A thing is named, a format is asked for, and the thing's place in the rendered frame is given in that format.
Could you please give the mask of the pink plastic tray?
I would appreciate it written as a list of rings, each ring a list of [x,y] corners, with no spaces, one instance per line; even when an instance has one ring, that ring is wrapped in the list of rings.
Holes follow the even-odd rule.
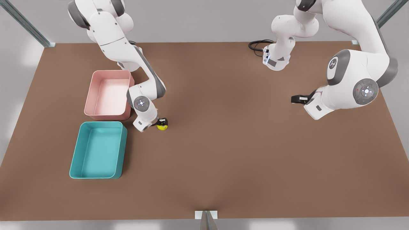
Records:
[[[127,70],[98,70],[91,78],[84,114],[96,121],[128,120],[127,91],[135,82]]]

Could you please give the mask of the silver frame post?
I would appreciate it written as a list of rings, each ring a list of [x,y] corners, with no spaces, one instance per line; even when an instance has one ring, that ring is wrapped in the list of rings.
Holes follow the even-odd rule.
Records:
[[[0,6],[16,20],[30,35],[32,35],[44,48],[54,48],[55,42],[48,41],[25,16],[9,0],[0,0]]]
[[[200,219],[200,230],[218,230],[215,219],[218,211],[195,211],[195,219]]]
[[[362,0],[362,3],[376,19],[379,28],[390,31],[409,27],[409,0]]]

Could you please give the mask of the teal plastic tray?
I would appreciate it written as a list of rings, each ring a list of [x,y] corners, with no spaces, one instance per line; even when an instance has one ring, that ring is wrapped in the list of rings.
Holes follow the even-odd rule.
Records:
[[[70,166],[72,179],[118,179],[122,175],[127,129],[121,122],[84,122]]]

